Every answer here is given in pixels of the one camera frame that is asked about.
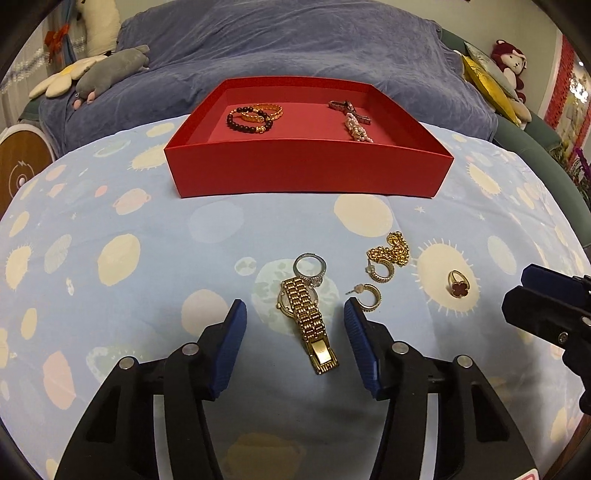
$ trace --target black bead bracelet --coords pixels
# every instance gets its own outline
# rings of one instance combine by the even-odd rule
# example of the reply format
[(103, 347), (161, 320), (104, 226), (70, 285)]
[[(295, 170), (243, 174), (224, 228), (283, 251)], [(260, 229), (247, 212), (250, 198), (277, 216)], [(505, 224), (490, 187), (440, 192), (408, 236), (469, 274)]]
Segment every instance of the black bead bracelet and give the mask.
[[(263, 118), (263, 120), (265, 121), (264, 124), (260, 125), (258, 127), (249, 127), (248, 125), (237, 124), (234, 121), (234, 114), (235, 113), (245, 113), (245, 112), (256, 113), (257, 115), (259, 115), (260, 117)], [(231, 128), (232, 130), (235, 130), (237, 132), (242, 132), (245, 134), (263, 134), (266, 131), (270, 130), (271, 127), (273, 126), (273, 120), (271, 120), (268, 113), (266, 113), (263, 110), (255, 111), (255, 109), (251, 106), (241, 106), (241, 107), (236, 108), (235, 110), (232, 110), (228, 114), (228, 116), (226, 117), (226, 123), (228, 124), (228, 127)]]

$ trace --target red box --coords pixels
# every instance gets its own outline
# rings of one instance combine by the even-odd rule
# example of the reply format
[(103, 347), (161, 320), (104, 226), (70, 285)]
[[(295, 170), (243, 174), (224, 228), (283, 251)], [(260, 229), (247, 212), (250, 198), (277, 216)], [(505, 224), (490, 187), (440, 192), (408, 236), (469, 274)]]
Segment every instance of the red box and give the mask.
[[(363, 127), (373, 144), (351, 138), (343, 112), (328, 107), (331, 100), (349, 100), (372, 119)], [(246, 134), (228, 128), (230, 110), (255, 103), (283, 107), (272, 130)], [(164, 152), (183, 198), (261, 192), (433, 197), (453, 161), (421, 124), (375, 87), (289, 76), (225, 80)]]

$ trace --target gold watch band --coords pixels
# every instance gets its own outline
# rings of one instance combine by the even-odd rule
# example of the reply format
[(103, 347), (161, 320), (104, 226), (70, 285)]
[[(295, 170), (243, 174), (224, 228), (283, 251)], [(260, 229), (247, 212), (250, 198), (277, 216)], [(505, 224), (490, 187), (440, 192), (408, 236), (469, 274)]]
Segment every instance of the gold watch band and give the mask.
[(316, 373), (321, 375), (338, 367), (339, 361), (330, 347), (322, 314), (312, 301), (308, 288), (300, 277), (281, 282), (281, 289), (289, 299), (295, 320)]

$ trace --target jewelry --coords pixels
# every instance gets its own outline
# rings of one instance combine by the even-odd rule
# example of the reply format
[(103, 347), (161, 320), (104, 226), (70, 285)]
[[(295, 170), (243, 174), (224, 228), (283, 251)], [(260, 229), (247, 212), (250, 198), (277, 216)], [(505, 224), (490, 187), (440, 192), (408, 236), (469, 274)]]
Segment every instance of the jewelry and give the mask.
[(352, 113), (359, 123), (371, 125), (371, 118), (358, 114), (353, 104), (348, 100), (345, 100), (344, 102), (329, 102), (329, 108), (343, 113)]
[[(320, 262), (320, 273), (318, 273), (317, 275), (308, 276), (308, 275), (304, 275), (302, 272), (300, 272), (297, 268), (297, 264), (300, 262), (300, 260), (303, 260), (304, 258), (315, 258), (316, 260), (318, 260)], [(324, 261), (324, 258), (319, 257), (316, 254), (302, 254), (298, 258), (295, 259), (295, 262), (294, 262), (295, 276), (300, 277), (304, 281), (304, 283), (306, 285), (309, 285), (310, 287), (314, 287), (314, 288), (320, 287), (322, 285), (322, 279), (323, 279), (325, 273), (326, 273), (326, 262)]]
[[(386, 241), (390, 244), (390, 248), (376, 247), (367, 251), (368, 266), (365, 267), (365, 271), (374, 281), (379, 283), (386, 283), (392, 280), (394, 276), (394, 264), (403, 267), (410, 259), (410, 248), (401, 232), (389, 233)], [(375, 267), (371, 262), (386, 266), (389, 275), (387, 277), (380, 277), (375, 272)]]
[(359, 302), (359, 306), (361, 307), (361, 309), (364, 312), (372, 312), (374, 311), (376, 308), (379, 307), (379, 304), (382, 303), (382, 294), (380, 293), (380, 291), (374, 287), (373, 285), (370, 285), (368, 283), (360, 283), (359, 285), (355, 285), (355, 288), (351, 291), (348, 291), (345, 295), (349, 295), (350, 293), (363, 293), (365, 290), (370, 291), (371, 293), (374, 294), (375, 297), (375, 303), (371, 306), (368, 305), (364, 305), (363, 303)]
[(374, 141), (368, 137), (365, 128), (359, 125), (359, 122), (355, 118), (354, 114), (352, 114), (351, 112), (347, 113), (347, 120), (345, 120), (345, 126), (347, 127), (347, 130), (349, 130), (351, 137), (353, 137), (353, 139), (356, 142), (374, 143)]
[(237, 132), (242, 132), (245, 134), (263, 134), (266, 131), (270, 130), (271, 127), (273, 126), (273, 120), (271, 120), (269, 118), (269, 115), (267, 113), (265, 113), (263, 110), (259, 110), (256, 113), (258, 115), (260, 115), (260, 117), (264, 120), (265, 125), (261, 125), (259, 127), (249, 127), (247, 125), (237, 124), (234, 121), (234, 114), (235, 113), (242, 114), (243, 112), (254, 112), (254, 111), (255, 111), (255, 109), (251, 106), (241, 106), (241, 107), (238, 107), (238, 108), (232, 110), (230, 113), (228, 113), (228, 116), (226, 117), (226, 123), (228, 124), (228, 127), (231, 128), (232, 130), (235, 130)]
[(252, 112), (252, 110), (243, 112), (241, 114), (241, 117), (245, 122), (253, 122), (256, 124), (263, 123), (264, 120), (258, 115), (258, 110), (270, 110), (271, 112), (275, 112), (269, 116), (269, 118), (273, 121), (281, 118), (283, 115), (283, 108), (280, 105), (275, 105), (274, 103), (257, 103), (256, 105), (252, 105), (252, 108), (256, 112), (255, 114), (249, 113)]
[[(310, 296), (310, 288), (301, 277), (282, 281), (281, 291), (277, 298), (277, 308), (295, 320), (312, 366), (316, 374), (321, 375), (338, 367), (339, 361), (330, 347), (329, 338), (326, 335), (322, 314), (317, 307), (318, 297), (314, 303)], [(285, 298), (290, 304), (289, 310), (284, 306)]]
[(375, 267), (371, 264), (371, 260), (368, 258), (368, 266), (365, 267), (365, 271), (369, 274), (373, 281), (378, 283), (387, 283), (394, 278), (394, 265), (392, 265), (392, 262), (389, 262), (383, 258), (379, 258), (375, 262), (379, 263), (380, 265), (384, 265), (388, 269), (388, 276), (380, 277), (376, 273)]
[(464, 298), (468, 295), (470, 290), (470, 282), (466, 276), (458, 270), (452, 270), (447, 276), (447, 282), (449, 283), (449, 292), (453, 297), (457, 299)]

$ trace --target green sofa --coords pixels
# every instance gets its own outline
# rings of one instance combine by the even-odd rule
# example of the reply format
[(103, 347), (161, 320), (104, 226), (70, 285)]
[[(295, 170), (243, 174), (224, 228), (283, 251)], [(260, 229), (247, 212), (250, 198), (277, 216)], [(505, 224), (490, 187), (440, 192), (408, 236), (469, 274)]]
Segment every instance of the green sofa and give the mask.
[[(452, 50), (468, 55), (464, 40), (443, 30), (441, 41)], [(499, 128), (493, 142), (518, 154), (544, 182), (558, 206), (569, 220), (581, 245), (591, 253), (591, 212), (570, 177), (548, 152), (560, 146), (560, 137), (532, 112), (525, 131), (499, 115)]]

